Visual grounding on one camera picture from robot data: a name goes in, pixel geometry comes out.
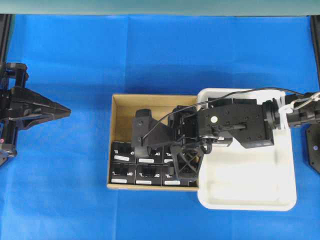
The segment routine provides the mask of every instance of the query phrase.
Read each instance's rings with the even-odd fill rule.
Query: white label
[[[164,159],[163,161],[164,161],[165,164],[167,164],[168,162],[173,162],[172,159]]]
[[[114,159],[115,159],[115,160],[122,160],[122,161],[129,161],[129,160],[130,160],[130,157],[128,157],[128,156],[115,155],[115,156],[114,156]]]
[[[152,182],[148,181],[148,180],[136,180],[135,181],[136,184],[146,184],[146,185],[151,185]]]
[[[115,179],[115,178],[112,178],[111,182],[114,183],[114,184],[126,184],[127,183],[127,179]]]
[[[164,185],[180,185],[180,181],[179,180],[164,181]]]
[[[221,144],[213,143],[212,146],[214,146],[214,147],[228,147],[228,144],[225,144],[225,143],[221,143]]]
[[[150,159],[150,158],[139,158],[139,163],[153,164],[154,162],[155,162],[154,159]]]

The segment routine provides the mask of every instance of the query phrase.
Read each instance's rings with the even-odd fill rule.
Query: blue table surface
[[[310,18],[18,15],[8,61],[27,64],[27,87],[72,114],[19,133],[18,156],[0,168],[1,239],[320,239],[320,175],[306,163],[305,128],[292,130],[297,203],[288,212],[106,188],[112,94],[317,91]]]

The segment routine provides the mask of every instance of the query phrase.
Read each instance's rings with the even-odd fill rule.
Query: cardboard box
[[[156,94],[114,94],[112,96],[110,142],[108,153],[107,187],[110,189],[131,190],[162,190],[162,191],[197,191],[198,187],[184,186],[148,186],[111,183],[111,144],[114,141],[131,142],[132,119],[139,109],[150,109],[152,117],[159,120],[172,112],[177,105],[189,106],[195,104],[197,96],[193,95],[156,95]]]

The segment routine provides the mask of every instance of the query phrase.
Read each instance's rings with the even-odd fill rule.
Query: white plastic tray
[[[206,88],[197,102],[246,89]],[[230,98],[257,99],[258,104],[285,93],[263,90]],[[291,131],[274,130],[274,146],[245,149],[233,139],[229,147],[213,147],[199,173],[198,199],[208,209],[288,211],[297,201]]]

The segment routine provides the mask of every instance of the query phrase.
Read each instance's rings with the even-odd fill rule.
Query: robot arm
[[[256,99],[209,98],[193,106],[177,106],[167,115],[167,125],[152,118],[149,109],[141,109],[132,121],[131,145],[136,158],[169,146],[173,159],[170,174],[194,182],[204,155],[213,145],[228,147],[236,139],[246,149],[272,146],[273,130],[319,123],[318,99],[318,92],[295,93],[262,104]],[[204,104],[208,108],[196,109],[196,105]]]

